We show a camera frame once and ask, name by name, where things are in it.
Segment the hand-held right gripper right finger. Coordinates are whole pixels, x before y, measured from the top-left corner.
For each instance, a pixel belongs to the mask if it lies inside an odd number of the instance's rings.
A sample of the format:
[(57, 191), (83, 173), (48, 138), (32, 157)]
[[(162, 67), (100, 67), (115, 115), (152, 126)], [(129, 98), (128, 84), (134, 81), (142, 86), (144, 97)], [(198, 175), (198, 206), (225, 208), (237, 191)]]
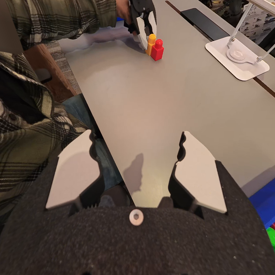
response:
[(199, 213), (201, 207), (227, 212), (216, 159), (188, 131), (181, 134), (168, 190), (176, 208), (193, 213)]

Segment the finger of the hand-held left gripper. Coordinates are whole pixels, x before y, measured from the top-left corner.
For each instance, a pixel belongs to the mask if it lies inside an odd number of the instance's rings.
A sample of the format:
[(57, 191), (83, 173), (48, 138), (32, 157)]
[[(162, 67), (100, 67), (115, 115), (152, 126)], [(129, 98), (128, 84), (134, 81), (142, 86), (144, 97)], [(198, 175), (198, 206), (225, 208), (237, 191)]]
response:
[(157, 26), (153, 11), (144, 13), (144, 24), (146, 37), (149, 37), (150, 34), (154, 34), (156, 36)]
[(147, 36), (150, 35), (149, 16), (144, 15), (143, 18), (137, 17), (136, 21), (137, 21), (137, 27), (139, 30), (139, 34), (138, 34), (139, 41), (141, 42), (141, 45), (144, 48), (144, 50), (147, 50), (148, 48)]

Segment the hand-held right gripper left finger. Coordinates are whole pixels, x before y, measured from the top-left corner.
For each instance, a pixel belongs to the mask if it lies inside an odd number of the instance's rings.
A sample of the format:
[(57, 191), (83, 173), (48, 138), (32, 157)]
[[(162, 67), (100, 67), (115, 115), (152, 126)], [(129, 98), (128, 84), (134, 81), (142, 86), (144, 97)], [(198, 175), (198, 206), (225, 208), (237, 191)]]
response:
[(46, 209), (74, 204), (78, 210), (98, 203), (105, 190), (103, 170), (91, 130), (86, 130), (58, 156)]

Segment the yellow single-stud block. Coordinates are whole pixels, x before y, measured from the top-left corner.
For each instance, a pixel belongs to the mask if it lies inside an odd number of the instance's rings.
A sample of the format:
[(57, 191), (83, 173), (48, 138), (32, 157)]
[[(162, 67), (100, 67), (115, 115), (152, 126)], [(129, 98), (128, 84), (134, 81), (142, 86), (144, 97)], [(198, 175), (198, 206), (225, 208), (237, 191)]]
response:
[(155, 34), (150, 34), (148, 36), (148, 46), (147, 49), (145, 50), (146, 54), (151, 56), (153, 46), (155, 45), (156, 42), (156, 35)]

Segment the red single-stud block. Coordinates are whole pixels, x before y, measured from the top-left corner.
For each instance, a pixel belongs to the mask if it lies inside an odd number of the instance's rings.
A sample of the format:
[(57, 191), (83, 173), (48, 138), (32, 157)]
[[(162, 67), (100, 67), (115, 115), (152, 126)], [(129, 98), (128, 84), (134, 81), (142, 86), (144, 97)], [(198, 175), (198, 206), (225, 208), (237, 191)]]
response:
[(151, 52), (152, 59), (155, 61), (162, 59), (163, 51), (164, 51), (163, 40), (157, 39), (155, 41), (155, 44), (152, 46), (152, 52)]

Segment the blue plastic bin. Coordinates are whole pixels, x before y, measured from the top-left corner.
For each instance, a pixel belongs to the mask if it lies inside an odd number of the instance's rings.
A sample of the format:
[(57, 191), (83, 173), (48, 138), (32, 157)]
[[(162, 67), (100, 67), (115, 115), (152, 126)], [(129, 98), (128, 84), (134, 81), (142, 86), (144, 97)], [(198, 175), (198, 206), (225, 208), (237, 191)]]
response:
[(275, 222), (275, 179), (253, 194), (249, 201), (267, 230)]

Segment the person's left forearm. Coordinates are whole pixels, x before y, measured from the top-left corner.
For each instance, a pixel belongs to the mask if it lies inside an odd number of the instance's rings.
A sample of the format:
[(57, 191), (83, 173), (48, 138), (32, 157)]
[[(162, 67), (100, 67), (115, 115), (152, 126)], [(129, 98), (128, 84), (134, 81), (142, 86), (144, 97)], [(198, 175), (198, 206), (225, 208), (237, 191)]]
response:
[(23, 50), (115, 27), (115, 0), (7, 0)]

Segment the person's left hand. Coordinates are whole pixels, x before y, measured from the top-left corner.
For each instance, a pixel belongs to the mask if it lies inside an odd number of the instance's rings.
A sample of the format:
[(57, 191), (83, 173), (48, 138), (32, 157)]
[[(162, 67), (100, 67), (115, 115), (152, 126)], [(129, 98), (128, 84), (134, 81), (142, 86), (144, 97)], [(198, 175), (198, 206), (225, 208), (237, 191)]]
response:
[(128, 0), (116, 0), (116, 15), (127, 24), (131, 24), (130, 7)]

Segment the person's blue jeans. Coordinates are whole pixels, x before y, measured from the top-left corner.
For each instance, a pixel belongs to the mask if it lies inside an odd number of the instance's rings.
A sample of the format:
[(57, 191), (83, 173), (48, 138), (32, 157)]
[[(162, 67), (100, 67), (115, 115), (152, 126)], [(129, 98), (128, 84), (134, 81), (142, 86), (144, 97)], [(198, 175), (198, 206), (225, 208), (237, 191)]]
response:
[(63, 103), (67, 113), (73, 115), (80, 122), (84, 123), (92, 130), (95, 139), (95, 148), (100, 159), (103, 177), (105, 182), (105, 191), (122, 182), (122, 176), (115, 164), (115, 161), (103, 139), (100, 129), (90, 111), (83, 94), (73, 96)]

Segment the black table panel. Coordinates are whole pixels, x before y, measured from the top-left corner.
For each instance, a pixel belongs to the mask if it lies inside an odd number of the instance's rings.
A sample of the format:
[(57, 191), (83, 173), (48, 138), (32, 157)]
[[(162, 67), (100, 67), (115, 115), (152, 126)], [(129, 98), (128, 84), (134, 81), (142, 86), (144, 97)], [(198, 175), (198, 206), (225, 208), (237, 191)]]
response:
[(229, 34), (221, 29), (216, 23), (200, 12), (197, 8), (183, 10), (180, 15), (192, 26), (197, 28), (210, 41), (229, 37)]

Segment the person's plaid shirt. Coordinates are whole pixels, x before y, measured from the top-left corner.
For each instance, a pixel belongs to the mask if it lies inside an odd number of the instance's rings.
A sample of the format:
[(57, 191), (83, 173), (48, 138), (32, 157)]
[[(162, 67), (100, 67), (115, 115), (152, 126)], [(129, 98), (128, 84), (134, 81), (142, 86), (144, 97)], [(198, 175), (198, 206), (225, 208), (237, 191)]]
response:
[(88, 127), (55, 102), (23, 54), (0, 53), (1, 223), (57, 149)]

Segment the white document stand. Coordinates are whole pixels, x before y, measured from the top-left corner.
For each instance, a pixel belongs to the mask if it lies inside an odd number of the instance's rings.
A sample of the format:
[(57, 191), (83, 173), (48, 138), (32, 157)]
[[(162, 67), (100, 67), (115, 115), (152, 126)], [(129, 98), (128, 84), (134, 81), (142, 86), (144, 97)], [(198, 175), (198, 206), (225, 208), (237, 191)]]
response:
[(273, 45), (265, 55), (259, 57), (236, 39), (236, 34), (253, 5), (251, 2), (249, 3), (230, 37), (215, 40), (205, 45), (205, 49), (241, 81), (250, 80), (269, 71), (270, 67), (263, 59), (275, 47)]

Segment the green block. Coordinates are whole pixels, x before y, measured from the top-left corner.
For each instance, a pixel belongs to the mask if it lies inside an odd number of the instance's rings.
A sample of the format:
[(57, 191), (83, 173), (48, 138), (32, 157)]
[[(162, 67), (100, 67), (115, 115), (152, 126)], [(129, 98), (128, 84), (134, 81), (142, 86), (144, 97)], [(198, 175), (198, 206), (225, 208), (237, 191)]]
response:
[(273, 249), (275, 249), (275, 230), (272, 227), (266, 229)]

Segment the brown wooden stool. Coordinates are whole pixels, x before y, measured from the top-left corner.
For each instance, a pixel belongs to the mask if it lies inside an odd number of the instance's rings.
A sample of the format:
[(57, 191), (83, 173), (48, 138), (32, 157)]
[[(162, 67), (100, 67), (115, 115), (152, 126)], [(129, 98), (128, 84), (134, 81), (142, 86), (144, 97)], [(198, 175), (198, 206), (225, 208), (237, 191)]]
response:
[(62, 103), (77, 95), (45, 44), (33, 46), (23, 53), (34, 71), (38, 69), (49, 71), (52, 80), (45, 83), (45, 86), (50, 89), (55, 101)]

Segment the printed cardboard box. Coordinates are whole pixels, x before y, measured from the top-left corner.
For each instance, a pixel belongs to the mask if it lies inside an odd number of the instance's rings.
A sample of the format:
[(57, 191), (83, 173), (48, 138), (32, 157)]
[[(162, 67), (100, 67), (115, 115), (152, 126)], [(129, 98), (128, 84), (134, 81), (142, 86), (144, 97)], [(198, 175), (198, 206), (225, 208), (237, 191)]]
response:
[(239, 31), (254, 43), (260, 44), (274, 27), (274, 15), (253, 5), (242, 22)]

